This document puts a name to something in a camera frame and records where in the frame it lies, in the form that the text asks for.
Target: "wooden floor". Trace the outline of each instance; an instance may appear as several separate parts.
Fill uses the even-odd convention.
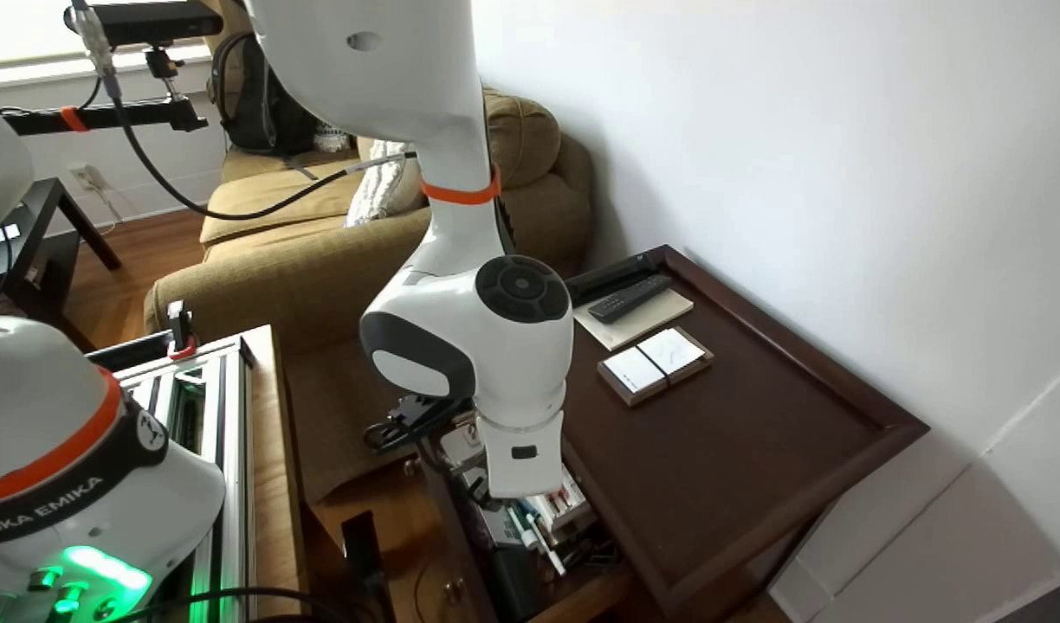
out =
[[[126,262],[115,273],[104,269],[87,246],[79,246],[65,315],[83,328],[83,337],[95,341],[95,348],[144,337],[144,299],[148,284],[176,266],[201,261],[199,230],[201,220],[191,210],[117,224],[107,232],[107,244]],[[428,496],[419,469],[393,469],[314,506],[325,536],[338,545],[341,523],[358,513],[378,516],[378,540],[399,623],[475,619],[467,603],[456,603],[456,576],[448,561],[438,506]],[[732,619],[787,623],[787,616],[769,598],[745,606]]]

